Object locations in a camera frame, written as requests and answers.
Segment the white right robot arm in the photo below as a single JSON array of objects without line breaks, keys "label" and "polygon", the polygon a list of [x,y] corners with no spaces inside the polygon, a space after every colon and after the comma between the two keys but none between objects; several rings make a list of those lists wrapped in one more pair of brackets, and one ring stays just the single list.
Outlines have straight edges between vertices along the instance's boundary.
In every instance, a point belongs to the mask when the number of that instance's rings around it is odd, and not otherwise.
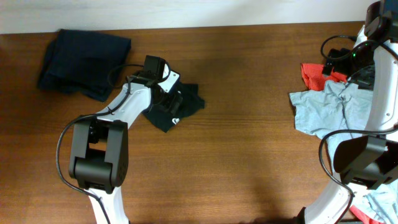
[{"label": "white right robot arm", "polygon": [[369,47],[376,79],[370,90],[354,81],[327,81],[322,91],[291,93],[295,128],[320,138],[318,155],[329,178],[301,209],[297,223],[338,223],[351,208],[383,223],[397,222],[397,43],[377,44],[360,31],[353,56]]}]

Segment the red garment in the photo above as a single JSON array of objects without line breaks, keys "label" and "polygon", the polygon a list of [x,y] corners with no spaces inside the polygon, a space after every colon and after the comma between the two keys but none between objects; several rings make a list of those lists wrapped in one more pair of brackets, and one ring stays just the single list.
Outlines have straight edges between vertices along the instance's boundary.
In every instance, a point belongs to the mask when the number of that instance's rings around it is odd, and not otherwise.
[{"label": "red garment", "polygon": [[321,64],[302,63],[300,66],[304,84],[309,90],[322,91],[327,80],[337,83],[347,82],[347,76],[342,73],[332,71],[331,75],[324,75],[322,73],[323,65]]}]

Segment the folded navy blue garment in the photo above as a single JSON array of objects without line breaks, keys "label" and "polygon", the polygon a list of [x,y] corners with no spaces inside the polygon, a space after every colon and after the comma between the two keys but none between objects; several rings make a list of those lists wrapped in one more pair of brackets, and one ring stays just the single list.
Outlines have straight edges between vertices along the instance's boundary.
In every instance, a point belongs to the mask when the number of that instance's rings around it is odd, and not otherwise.
[{"label": "folded navy blue garment", "polygon": [[131,40],[116,35],[85,30],[61,29],[49,43],[37,88],[62,93],[76,91],[104,102],[112,92],[119,72],[131,49]]}]

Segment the dark green t-shirt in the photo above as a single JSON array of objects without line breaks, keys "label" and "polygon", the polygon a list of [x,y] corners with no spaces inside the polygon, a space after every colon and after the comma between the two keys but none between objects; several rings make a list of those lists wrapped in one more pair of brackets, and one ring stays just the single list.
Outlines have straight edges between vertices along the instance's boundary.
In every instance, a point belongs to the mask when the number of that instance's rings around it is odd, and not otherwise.
[{"label": "dark green t-shirt", "polygon": [[183,101],[175,115],[150,109],[142,114],[156,127],[167,133],[177,125],[183,118],[195,114],[198,110],[205,108],[205,101],[198,95],[198,84],[178,82],[175,90],[183,96]]}]

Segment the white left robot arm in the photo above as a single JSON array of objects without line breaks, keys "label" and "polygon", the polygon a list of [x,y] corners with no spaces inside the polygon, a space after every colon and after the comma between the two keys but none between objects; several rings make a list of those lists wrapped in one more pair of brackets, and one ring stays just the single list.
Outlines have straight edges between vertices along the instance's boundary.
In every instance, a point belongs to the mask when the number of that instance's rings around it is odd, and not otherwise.
[{"label": "white left robot arm", "polygon": [[129,166],[129,128],[155,104],[155,91],[166,98],[179,80],[172,72],[148,87],[140,78],[130,78],[106,108],[74,123],[68,171],[89,196],[97,223],[129,223],[121,190]]}]

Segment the light blue-grey t-shirt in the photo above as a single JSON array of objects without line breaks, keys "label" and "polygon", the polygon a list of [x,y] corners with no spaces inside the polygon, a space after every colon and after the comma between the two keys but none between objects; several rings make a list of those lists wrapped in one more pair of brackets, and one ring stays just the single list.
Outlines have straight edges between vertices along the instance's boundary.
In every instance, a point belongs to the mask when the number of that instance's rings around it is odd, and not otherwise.
[{"label": "light blue-grey t-shirt", "polygon": [[[328,80],[322,91],[290,93],[289,98],[295,107],[296,130],[321,139],[339,129],[364,130],[373,92]],[[397,223],[397,181],[355,197],[351,211],[359,211],[377,222]]]}]

